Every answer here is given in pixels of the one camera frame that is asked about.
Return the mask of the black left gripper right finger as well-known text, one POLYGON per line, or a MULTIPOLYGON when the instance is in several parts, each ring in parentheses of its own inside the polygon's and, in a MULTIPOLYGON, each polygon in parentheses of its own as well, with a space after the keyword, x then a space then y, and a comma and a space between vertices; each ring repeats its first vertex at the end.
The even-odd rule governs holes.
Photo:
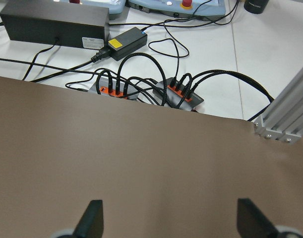
POLYGON ((249 198, 238 198, 237 231, 242 238, 276 238, 279 231, 249 198))

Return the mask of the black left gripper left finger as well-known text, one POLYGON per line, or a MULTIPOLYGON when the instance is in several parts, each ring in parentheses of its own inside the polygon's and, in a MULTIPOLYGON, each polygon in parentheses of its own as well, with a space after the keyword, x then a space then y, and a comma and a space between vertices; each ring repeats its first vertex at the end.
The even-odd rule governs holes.
POLYGON ((103 201, 92 200, 77 226, 73 238, 101 238, 103 236, 103 201))

